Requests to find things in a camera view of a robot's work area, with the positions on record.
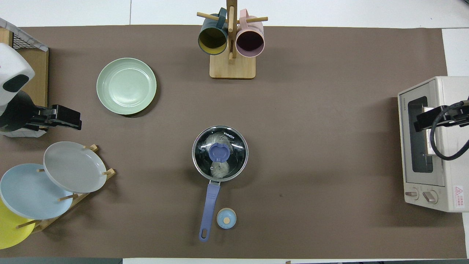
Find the light blue plate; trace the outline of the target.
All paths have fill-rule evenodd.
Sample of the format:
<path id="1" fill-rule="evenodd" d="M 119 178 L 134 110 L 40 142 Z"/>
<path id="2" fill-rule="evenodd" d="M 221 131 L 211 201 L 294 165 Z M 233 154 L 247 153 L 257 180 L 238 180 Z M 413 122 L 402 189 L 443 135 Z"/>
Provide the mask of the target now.
<path id="1" fill-rule="evenodd" d="M 42 164 L 20 164 L 7 170 L 0 179 L 0 197 L 15 214 L 33 220 L 59 217 L 71 207 L 72 195 L 54 184 Z"/>

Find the dark teal mug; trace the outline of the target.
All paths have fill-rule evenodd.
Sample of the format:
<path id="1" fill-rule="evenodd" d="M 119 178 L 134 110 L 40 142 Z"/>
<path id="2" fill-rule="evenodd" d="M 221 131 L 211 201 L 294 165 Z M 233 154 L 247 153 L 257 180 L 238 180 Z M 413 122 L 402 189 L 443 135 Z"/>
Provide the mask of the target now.
<path id="1" fill-rule="evenodd" d="M 225 51 L 228 43 L 227 10 L 222 7 L 217 14 L 219 20 L 206 18 L 198 35 L 198 45 L 208 55 L 219 55 Z"/>

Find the small blue round cap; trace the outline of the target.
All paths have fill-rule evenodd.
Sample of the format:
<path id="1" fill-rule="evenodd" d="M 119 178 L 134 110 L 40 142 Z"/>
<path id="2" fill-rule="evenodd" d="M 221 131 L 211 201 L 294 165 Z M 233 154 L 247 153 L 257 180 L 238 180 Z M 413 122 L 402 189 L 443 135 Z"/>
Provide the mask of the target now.
<path id="1" fill-rule="evenodd" d="M 236 225 L 237 216 L 233 209 L 222 208 L 216 217 L 217 225 L 222 229 L 231 229 Z"/>

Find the wooden mug tree stand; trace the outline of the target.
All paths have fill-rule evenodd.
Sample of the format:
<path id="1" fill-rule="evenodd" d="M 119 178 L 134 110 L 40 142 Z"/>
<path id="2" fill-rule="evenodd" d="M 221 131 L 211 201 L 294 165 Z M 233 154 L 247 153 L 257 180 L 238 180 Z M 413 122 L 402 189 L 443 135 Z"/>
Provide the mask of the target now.
<path id="1" fill-rule="evenodd" d="M 256 57 L 248 58 L 240 55 L 236 50 L 237 27 L 240 23 L 240 11 L 237 8 L 237 0 L 226 0 L 228 25 L 228 43 L 224 52 L 219 55 L 209 55 L 209 75 L 214 79 L 225 80 L 251 80 L 256 76 Z M 198 17 L 219 20 L 212 14 L 197 13 Z M 247 22 L 266 22 L 268 17 L 256 17 Z"/>

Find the light green plate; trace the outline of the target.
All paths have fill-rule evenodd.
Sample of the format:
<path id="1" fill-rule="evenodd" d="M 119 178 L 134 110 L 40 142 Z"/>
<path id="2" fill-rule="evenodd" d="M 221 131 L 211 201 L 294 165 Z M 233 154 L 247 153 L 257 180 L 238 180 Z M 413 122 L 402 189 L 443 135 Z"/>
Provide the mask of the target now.
<path id="1" fill-rule="evenodd" d="M 96 93 L 101 104 L 119 115 L 134 115 L 154 100 L 158 81 L 154 71 L 136 58 L 109 62 L 99 73 Z"/>

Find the yellow plate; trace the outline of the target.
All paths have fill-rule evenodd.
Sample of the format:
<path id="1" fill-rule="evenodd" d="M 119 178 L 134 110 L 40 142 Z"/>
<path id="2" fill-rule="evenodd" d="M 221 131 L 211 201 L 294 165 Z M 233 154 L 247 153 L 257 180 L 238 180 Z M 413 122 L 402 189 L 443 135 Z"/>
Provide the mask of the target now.
<path id="1" fill-rule="evenodd" d="M 13 247 L 25 240 L 33 231 L 34 224 L 16 228 L 31 221 L 12 212 L 0 199 L 0 250 Z"/>

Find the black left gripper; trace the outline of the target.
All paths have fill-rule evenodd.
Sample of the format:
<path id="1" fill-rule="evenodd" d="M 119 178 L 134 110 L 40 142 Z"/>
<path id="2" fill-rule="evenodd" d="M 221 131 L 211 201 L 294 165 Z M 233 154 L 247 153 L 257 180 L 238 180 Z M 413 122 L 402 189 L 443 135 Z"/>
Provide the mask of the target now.
<path id="1" fill-rule="evenodd" d="M 26 128 L 46 131 L 50 127 L 66 127 L 80 131 L 81 114 L 59 104 L 51 107 L 35 106 L 34 115 L 26 123 Z"/>

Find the brown table mat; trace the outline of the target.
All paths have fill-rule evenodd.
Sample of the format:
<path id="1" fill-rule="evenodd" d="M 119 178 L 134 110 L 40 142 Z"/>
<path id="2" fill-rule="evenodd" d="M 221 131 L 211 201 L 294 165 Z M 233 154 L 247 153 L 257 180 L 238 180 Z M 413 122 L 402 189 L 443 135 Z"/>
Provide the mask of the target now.
<path id="1" fill-rule="evenodd" d="M 105 186 L 5 257 L 464 259 L 459 213 L 404 201 L 397 95 L 447 74 L 440 29 L 265 28 L 253 80 L 213 80 L 199 26 L 25 28 L 49 47 L 49 102 L 81 113 L 82 130 L 0 137 L 0 177 L 41 163 L 48 146 L 97 144 L 116 170 Z M 154 71 L 152 103 L 107 110 L 96 81 L 113 60 Z M 248 144 L 216 209 L 233 229 L 198 232 L 208 180 L 191 149 L 213 125 Z"/>

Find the white vermicelli bundle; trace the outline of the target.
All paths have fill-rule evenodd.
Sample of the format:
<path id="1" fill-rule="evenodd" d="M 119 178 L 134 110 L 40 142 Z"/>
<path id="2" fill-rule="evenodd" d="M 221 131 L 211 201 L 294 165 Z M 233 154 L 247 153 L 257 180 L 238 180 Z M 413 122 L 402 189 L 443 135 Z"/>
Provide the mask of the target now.
<path id="1" fill-rule="evenodd" d="M 210 134 L 206 138 L 204 146 L 212 161 L 210 168 L 211 176 L 217 179 L 227 176 L 230 170 L 228 159 L 233 154 L 230 137 L 222 132 Z"/>

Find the white patterned cloth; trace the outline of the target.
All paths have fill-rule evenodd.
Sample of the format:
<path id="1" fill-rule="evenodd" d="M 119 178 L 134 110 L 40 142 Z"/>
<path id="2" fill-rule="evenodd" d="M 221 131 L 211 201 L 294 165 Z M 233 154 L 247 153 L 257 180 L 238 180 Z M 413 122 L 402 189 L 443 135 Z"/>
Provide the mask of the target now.
<path id="1" fill-rule="evenodd" d="M 10 138 L 38 138 L 46 133 L 47 129 L 35 131 L 27 128 L 21 128 L 11 132 L 0 132 L 0 135 L 4 135 Z"/>

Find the gray plate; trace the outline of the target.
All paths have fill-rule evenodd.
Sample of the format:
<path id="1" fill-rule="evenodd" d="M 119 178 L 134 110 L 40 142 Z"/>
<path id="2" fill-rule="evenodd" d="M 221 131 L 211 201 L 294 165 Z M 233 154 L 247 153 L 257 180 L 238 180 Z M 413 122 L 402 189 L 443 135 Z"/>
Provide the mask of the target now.
<path id="1" fill-rule="evenodd" d="M 48 178 L 58 187 L 85 194 L 99 190 L 107 181 L 107 169 L 92 150 L 75 142 L 56 142 L 43 156 Z"/>

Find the pink mug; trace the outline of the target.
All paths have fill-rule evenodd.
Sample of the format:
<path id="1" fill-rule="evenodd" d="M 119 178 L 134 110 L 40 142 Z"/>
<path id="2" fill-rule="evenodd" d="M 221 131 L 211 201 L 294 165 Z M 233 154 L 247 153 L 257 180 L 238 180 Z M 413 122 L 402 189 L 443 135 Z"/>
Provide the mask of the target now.
<path id="1" fill-rule="evenodd" d="M 236 50 L 248 58 L 260 55 L 265 48 L 265 36 L 262 22 L 247 22 L 254 19 L 246 9 L 240 11 L 240 23 L 237 27 Z"/>

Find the glass lid with purple knob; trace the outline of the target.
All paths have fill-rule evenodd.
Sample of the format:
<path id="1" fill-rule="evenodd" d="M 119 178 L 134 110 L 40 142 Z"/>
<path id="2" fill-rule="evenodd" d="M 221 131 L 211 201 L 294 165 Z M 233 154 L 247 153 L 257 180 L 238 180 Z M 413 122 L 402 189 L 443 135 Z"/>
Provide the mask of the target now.
<path id="1" fill-rule="evenodd" d="M 229 126 L 217 125 L 203 130 L 192 146 L 196 170 L 212 182 L 227 182 L 245 169 L 248 144 L 245 137 Z"/>

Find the cream toaster oven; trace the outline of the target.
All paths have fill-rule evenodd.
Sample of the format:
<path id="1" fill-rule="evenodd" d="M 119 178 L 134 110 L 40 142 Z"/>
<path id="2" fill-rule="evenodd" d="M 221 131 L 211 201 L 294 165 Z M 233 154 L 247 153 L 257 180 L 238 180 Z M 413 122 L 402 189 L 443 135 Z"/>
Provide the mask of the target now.
<path id="1" fill-rule="evenodd" d="M 469 150 L 448 161 L 469 140 L 469 77 L 437 76 L 398 95 L 403 191 L 406 203 L 443 212 L 469 212 Z"/>

